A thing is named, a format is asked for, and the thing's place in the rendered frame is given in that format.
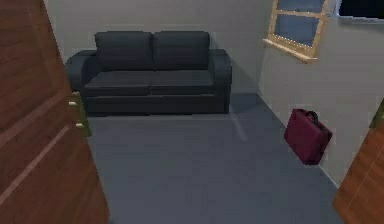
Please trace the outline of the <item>dark grey sofa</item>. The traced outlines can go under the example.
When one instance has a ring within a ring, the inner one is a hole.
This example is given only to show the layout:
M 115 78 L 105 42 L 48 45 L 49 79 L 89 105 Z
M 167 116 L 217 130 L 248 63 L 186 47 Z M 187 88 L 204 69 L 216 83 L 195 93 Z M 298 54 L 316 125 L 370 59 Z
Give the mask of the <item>dark grey sofa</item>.
M 105 31 L 65 63 L 90 116 L 229 112 L 232 63 L 206 31 Z

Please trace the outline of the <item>dark red briefcase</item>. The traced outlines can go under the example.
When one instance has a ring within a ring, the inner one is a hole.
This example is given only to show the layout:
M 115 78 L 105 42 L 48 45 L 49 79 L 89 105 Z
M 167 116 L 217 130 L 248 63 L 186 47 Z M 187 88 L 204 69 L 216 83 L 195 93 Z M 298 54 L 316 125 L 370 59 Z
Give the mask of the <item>dark red briefcase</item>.
M 305 165 L 318 165 L 333 133 L 324 126 L 314 111 L 293 109 L 284 139 Z

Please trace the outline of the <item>wooden framed window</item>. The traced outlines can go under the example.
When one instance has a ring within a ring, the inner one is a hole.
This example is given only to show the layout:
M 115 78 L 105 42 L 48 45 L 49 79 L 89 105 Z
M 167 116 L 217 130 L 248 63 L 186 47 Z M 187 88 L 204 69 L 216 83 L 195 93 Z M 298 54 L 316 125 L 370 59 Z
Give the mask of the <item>wooden framed window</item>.
M 304 63 L 317 60 L 328 0 L 273 0 L 263 42 Z

